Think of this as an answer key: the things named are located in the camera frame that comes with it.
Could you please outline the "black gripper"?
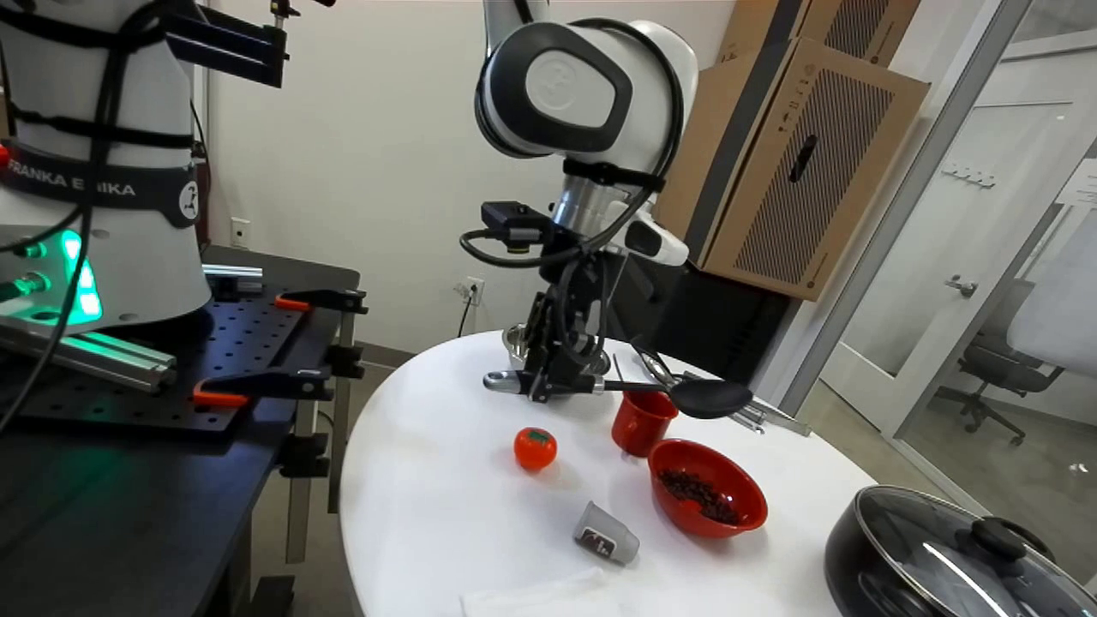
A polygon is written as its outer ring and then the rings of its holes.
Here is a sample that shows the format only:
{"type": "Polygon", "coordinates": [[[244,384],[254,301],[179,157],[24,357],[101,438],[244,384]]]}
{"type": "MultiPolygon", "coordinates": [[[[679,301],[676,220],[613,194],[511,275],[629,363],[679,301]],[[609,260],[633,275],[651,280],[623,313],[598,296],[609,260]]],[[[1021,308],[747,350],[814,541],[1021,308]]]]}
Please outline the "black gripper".
{"type": "Polygon", "coordinates": [[[558,394],[590,394],[607,372],[607,318],[590,318],[607,304],[603,256],[582,256],[558,270],[558,277],[535,296],[520,324],[504,331],[511,376],[518,392],[550,401],[558,394]]]}

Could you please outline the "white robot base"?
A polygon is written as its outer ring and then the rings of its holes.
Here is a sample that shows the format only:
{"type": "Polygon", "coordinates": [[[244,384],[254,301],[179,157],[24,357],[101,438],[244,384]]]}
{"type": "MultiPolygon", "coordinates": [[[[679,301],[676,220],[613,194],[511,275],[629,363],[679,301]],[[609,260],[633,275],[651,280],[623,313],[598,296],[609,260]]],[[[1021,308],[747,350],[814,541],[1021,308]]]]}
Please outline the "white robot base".
{"type": "Polygon", "coordinates": [[[193,0],[0,0],[7,318],[109,328],[208,301],[193,78],[167,24],[193,0]]]}

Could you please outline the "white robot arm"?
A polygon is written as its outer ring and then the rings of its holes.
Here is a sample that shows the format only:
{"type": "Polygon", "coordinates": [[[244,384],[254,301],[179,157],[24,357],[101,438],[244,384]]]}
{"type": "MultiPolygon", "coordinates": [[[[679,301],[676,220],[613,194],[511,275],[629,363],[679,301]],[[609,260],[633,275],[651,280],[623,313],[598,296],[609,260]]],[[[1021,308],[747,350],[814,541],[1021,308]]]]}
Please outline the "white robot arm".
{"type": "Polygon", "coordinates": [[[609,277],[623,256],[679,266],[688,246],[651,205],[679,155],[701,60],[660,19],[550,18],[539,0],[483,3],[475,120],[511,157],[558,157],[544,212],[493,200],[461,237],[479,265],[535,266],[544,286],[504,331],[511,365],[489,372],[535,401],[598,392],[607,370],[609,277]]]}

